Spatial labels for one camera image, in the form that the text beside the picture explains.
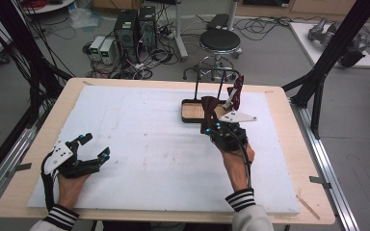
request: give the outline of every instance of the forearm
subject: forearm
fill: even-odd
[[[36,223],[31,231],[71,230],[79,215],[61,205],[55,205],[47,217]]]
[[[256,205],[253,189],[244,189],[226,198],[235,210],[232,221],[234,231],[273,231],[273,225],[264,208]]]

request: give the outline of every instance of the hand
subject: hand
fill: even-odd
[[[248,187],[248,177],[243,159],[243,151],[241,149],[234,152],[219,150],[224,158],[225,168],[233,190],[237,192],[246,189]],[[251,149],[249,143],[246,145],[246,152],[248,153],[249,161],[253,162],[254,151]]]
[[[59,174],[58,204],[72,210],[79,199],[84,183],[89,177],[90,175],[84,175],[74,179],[67,179],[62,174]]]

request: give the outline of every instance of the gray floor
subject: gray floor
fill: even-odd
[[[66,17],[65,11],[49,13],[44,22],[58,22]],[[195,21],[199,19],[183,19],[183,28]],[[81,51],[83,45],[95,35],[110,33],[113,26],[114,20],[100,20],[98,28],[74,32],[68,20],[56,25],[57,36],[52,34],[47,39],[66,66],[76,76],[84,76],[91,69],[87,56]],[[190,27],[195,28],[204,28],[204,25],[195,23]],[[197,34],[200,30],[187,33]],[[235,68],[245,74],[245,84],[283,86],[311,69],[310,61],[288,29],[276,27],[261,41],[242,36],[241,39],[243,54],[232,61]],[[197,38],[184,37],[184,41],[189,60],[153,68],[150,80],[183,81],[182,70],[206,55],[198,50]],[[42,51],[47,57],[47,52],[43,48]],[[195,80],[196,76],[190,75],[187,82]],[[291,90],[287,95],[292,96],[296,91]],[[0,64],[0,144],[25,112],[28,99],[29,87],[14,64]],[[325,83],[320,135],[360,230],[370,230],[370,69],[334,68],[330,72]],[[34,222],[35,219],[0,218],[0,230],[27,230]],[[90,227],[89,221],[81,220],[74,230],[90,230]],[[341,230],[341,227],[336,222],[329,226],[292,225],[290,230]]]

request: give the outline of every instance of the black box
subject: black box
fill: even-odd
[[[142,32],[143,47],[149,50],[157,48],[157,27],[155,21],[155,7],[140,7],[140,28]]]
[[[140,24],[136,10],[119,10],[114,26],[116,41],[123,48],[136,48],[140,41]]]

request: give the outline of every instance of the stool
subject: stool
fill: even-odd
[[[233,69],[233,63],[225,58],[222,55],[227,54],[234,54],[235,58],[239,57],[239,54],[236,52],[240,46],[240,38],[231,31],[222,30],[222,29],[211,29],[208,30],[202,35],[200,35],[199,39],[199,46],[208,52],[213,53],[211,56],[207,56],[203,58],[198,64],[197,67],[201,68],[203,64],[207,64],[211,66],[212,69],[221,68],[221,69]],[[206,61],[209,59],[213,59],[212,64],[208,64]],[[203,75],[210,75],[211,80],[214,81],[217,78],[222,78],[223,71],[221,70],[207,70],[202,71],[200,70],[199,79]],[[227,81],[228,78],[234,79],[235,74],[228,74],[225,76],[225,80]]]

